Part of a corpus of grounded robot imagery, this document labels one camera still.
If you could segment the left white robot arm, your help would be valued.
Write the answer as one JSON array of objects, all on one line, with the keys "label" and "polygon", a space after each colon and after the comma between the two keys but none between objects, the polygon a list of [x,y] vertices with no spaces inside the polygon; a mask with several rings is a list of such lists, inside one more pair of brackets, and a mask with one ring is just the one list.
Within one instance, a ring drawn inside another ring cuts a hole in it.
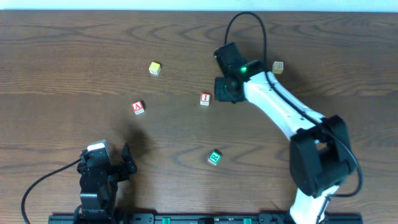
[{"label": "left white robot arm", "polygon": [[125,143],[121,160],[112,165],[105,140],[91,143],[81,152],[77,171],[80,177],[82,216],[75,223],[118,223],[115,211],[118,183],[129,180],[137,172],[130,147]]}]

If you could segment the red letter A block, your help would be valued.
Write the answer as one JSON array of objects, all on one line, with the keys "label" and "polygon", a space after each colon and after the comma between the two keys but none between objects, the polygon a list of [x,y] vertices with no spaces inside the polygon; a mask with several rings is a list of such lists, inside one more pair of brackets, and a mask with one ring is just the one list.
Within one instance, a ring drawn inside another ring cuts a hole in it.
[{"label": "red letter A block", "polygon": [[131,108],[135,114],[141,114],[145,112],[144,102],[142,100],[133,102]]}]

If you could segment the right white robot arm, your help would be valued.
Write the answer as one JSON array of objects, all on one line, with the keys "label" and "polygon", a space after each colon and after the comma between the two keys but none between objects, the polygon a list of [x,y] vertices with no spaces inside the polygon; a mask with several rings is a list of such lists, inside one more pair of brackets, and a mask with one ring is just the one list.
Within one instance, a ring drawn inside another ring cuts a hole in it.
[{"label": "right white robot arm", "polygon": [[361,223],[360,215],[325,213],[331,197],[355,167],[345,122],[305,106],[260,61],[242,58],[234,43],[220,47],[214,58],[223,73],[215,80],[215,98],[254,104],[290,142],[289,169],[297,194],[282,221]]}]

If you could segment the red letter I block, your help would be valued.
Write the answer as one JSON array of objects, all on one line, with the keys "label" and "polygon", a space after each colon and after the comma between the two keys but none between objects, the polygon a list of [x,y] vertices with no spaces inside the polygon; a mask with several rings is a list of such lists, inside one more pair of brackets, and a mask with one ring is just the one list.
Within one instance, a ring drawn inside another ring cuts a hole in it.
[{"label": "red letter I block", "polygon": [[203,106],[209,106],[211,101],[211,95],[209,93],[202,93],[200,95],[200,104]]}]

